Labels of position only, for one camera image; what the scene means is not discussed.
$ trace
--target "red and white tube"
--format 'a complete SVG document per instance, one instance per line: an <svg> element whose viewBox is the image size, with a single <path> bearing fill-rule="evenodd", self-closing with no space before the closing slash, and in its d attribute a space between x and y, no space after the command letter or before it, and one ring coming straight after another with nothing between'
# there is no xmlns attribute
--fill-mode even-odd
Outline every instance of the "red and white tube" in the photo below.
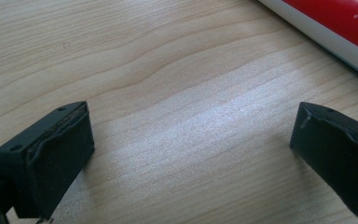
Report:
<svg viewBox="0 0 358 224"><path fill-rule="evenodd" d="M259 0L358 70L358 0Z"/></svg>

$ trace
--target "wood grain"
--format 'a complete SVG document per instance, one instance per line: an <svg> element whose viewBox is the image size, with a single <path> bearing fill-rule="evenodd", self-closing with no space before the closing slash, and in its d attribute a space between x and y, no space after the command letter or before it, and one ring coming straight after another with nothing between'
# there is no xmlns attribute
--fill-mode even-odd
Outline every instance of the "wood grain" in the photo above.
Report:
<svg viewBox="0 0 358 224"><path fill-rule="evenodd" d="M301 101L358 119L358 73L257 1L0 0L0 145L81 100L54 223L358 223L288 147Z"/></svg>

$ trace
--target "red label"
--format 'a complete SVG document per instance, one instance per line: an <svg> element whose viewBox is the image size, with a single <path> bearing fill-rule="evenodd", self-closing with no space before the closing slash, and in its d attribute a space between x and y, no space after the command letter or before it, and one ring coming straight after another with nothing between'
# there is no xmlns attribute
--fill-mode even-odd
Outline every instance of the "red label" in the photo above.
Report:
<svg viewBox="0 0 358 224"><path fill-rule="evenodd" d="M283 0L358 46L358 0Z"/></svg>

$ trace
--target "wooden table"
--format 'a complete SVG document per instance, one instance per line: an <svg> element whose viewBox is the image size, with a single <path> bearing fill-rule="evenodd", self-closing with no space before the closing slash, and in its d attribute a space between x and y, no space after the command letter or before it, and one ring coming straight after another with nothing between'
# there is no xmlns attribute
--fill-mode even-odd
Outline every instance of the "wooden table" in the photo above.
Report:
<svg viewBox="0 0 358 224"><path fill-rule="evenodd" d="M255 0L1 0L0 145L82 100L55 224L358 223L288 146L301 101L358 119L358 73Z"/></svg>

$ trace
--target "screw hole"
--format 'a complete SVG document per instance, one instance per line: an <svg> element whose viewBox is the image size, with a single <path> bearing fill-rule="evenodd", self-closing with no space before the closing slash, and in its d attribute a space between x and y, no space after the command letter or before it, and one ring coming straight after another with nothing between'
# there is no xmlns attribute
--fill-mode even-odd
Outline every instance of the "screw hole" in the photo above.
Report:
<svg viewBox="0 0 358 224"><path fill-rule="evenodd" d="M22 148L22 145L16 145L16 146L14 146L14 147L11 147L11 148L9 149L9 151L16 151L16 150L19 150L20 148Z"/></svg>

